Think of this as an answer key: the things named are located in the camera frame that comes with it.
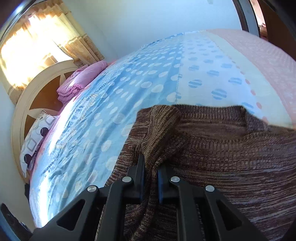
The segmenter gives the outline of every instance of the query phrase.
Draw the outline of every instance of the pink bedspread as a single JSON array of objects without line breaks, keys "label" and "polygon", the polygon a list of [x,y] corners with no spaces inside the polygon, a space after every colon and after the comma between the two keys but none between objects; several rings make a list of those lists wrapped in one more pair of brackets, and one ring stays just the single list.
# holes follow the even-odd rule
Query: pink bedspread
[{"label": "pink bedspread", "polygon": [[83,66],[76,70],[66,81],[57,89],[58,100],[63,104],[69,102],[74,96],[82,91],[92,82],[105,68],[107,62],[102,60],[91,66]]}]

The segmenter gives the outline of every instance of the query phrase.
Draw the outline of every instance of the patterned pillowcase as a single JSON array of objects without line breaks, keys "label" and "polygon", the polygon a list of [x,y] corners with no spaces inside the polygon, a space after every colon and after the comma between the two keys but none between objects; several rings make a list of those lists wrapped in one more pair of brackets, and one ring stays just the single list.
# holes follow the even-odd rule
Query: patterned pillowcase
[{"label": "patterned pillowcase", "polygon": [[56,116],[51,116],[44,110],[41,111],[26,136],[20,153],[20,164],[24,177],[27,175],[27,169],[32,170],[42,141],[50,128],[53,126],[56,118]]}]

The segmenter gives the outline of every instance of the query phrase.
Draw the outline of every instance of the curtain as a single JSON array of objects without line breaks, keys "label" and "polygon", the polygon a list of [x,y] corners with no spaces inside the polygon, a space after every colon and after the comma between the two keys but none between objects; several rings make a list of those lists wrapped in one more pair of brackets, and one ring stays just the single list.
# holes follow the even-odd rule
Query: curtain
[{"label": "curtain", "polygon": [[0,48],[3,85],[14,104],[28,83],[54,63],[73,59],[77,66],[104,57],[61,0],[33,5]]}]

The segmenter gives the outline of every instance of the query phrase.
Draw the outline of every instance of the bedsheet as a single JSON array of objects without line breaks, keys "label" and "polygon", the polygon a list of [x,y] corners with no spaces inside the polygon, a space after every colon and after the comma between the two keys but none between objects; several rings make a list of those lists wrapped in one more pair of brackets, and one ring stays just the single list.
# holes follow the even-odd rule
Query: bedsheet
[{"label": "bedsheet", "polygon": [[219,29],[176,34],[116,61],[67,104],[41,146],[30,182],[36,226],[87,186],[104,186],[142,108],[243,105],[292,127],[295,65],[265,40]]}]

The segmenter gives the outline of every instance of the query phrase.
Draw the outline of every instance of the cream headboard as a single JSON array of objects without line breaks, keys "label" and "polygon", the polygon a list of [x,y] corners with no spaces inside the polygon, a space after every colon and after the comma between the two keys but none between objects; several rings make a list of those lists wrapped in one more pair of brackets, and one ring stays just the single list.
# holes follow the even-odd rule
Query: cream headboard
[{"label": "cream headboard", "polygon": [[30,176],[27,173],[25,178],[20,166],[20,151],[25,137],[42,110],[57,115],[63,106],[57,99],[57,88],[77,69],[73,60],[46,68],[32,79],[17,102],[12,122],[11,145],[18,171],[26,183],[29,183]]}]

